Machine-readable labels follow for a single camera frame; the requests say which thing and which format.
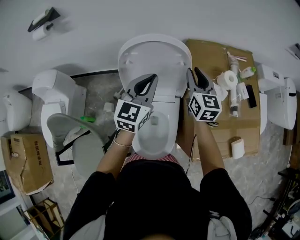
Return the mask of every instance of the toilet paper holder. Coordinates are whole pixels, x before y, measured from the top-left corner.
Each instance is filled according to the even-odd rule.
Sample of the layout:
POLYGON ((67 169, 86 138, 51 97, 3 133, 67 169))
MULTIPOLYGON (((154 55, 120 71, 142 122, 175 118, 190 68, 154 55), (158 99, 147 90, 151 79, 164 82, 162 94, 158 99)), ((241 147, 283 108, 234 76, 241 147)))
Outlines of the toilet paper holder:
POLYGON ((49 10, 45 10, 42 14, 32 20, 28 32, 32 32, 33 30, 43 26, 46 22, 51 22, 54 19, 60 17, 60 14, 52 7, 49 10))

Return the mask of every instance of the green object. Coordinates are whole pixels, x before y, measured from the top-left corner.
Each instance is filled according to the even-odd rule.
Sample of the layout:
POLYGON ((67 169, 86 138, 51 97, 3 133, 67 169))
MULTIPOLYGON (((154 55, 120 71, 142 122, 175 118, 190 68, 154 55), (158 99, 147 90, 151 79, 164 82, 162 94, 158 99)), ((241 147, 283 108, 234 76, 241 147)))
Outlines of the green object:
POLYGON ((80 117, 80 119, 82 120, 82 121, 85 121, 85 122, 95 122, 96 121, 96 119, 95 118, 93 118, 93 117, 85 117, 85 116, 83 116, 83 117, 80 117))

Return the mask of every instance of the black device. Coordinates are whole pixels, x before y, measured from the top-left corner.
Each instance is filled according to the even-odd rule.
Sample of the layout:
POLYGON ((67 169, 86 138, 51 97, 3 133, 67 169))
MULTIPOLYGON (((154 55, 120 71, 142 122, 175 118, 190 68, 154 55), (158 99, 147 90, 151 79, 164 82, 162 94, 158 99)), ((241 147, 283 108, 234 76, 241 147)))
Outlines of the black device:
POLYGON ((249 95, 248 103, 250 108, 254 108, 257 106, 252 85, 246 85, 246 89, 249 95))

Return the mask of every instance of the person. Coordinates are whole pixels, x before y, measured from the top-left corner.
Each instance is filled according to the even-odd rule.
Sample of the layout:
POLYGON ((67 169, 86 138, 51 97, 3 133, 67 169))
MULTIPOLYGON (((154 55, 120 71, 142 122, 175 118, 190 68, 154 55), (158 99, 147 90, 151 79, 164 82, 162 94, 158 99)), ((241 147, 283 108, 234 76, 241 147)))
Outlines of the person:
POLYGON ((205 122, 195 122, 203 179, 191 187, 177 160, 168 155, 126 162, 134 133, 120 131, 75 200, 64 240, 207 239, 211 213, 228 217, 238 240, 252 230, 247 204, 231 181, 205 122))

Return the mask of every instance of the wall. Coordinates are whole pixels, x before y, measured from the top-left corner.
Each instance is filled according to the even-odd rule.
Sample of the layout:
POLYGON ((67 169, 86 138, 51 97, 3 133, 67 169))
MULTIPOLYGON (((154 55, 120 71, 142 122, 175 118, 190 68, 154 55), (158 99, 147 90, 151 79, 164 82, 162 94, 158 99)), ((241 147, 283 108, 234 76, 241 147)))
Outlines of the wall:
POLYGON ((294 0, 2 0, 0 22, 0 68, 8 71, 0 73, 1 86, 31 86, 36 73, 55 67, 69 75, 116 69, 127 40, 163 33, 251 50, 300 90, 300 61, 285 50, 300 42, 294 0), (51 6, 62 15, 56 31, 34 42, 27 28, 51 6))
POLYGON ((9 240, 27 226, 17 208, 0 216, 0 239, 9 240))

